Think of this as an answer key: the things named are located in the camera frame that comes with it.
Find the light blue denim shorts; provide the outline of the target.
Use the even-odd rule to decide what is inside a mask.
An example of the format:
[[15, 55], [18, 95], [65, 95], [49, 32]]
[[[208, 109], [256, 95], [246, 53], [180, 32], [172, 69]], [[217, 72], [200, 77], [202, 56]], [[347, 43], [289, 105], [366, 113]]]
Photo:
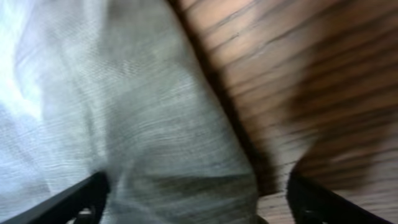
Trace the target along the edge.
[[257, 223], [252, 167], [165, 1], [1, 2], [1, 220], [95, 172], [103, 223]]

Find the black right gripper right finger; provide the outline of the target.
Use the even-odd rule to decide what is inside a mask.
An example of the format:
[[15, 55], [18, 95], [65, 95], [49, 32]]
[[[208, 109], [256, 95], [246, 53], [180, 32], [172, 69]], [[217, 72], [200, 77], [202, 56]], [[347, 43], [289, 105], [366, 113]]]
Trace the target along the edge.
[[392, 224], [292, 172], [286, 199], [296, 224]]

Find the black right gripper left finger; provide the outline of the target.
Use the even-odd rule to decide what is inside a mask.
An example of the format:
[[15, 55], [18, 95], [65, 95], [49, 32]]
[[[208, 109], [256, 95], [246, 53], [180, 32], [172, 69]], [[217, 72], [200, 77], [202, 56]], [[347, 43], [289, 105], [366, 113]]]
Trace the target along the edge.
[[97, 172], [3, 224], [99, 224], [110, 186], [104, 172]]

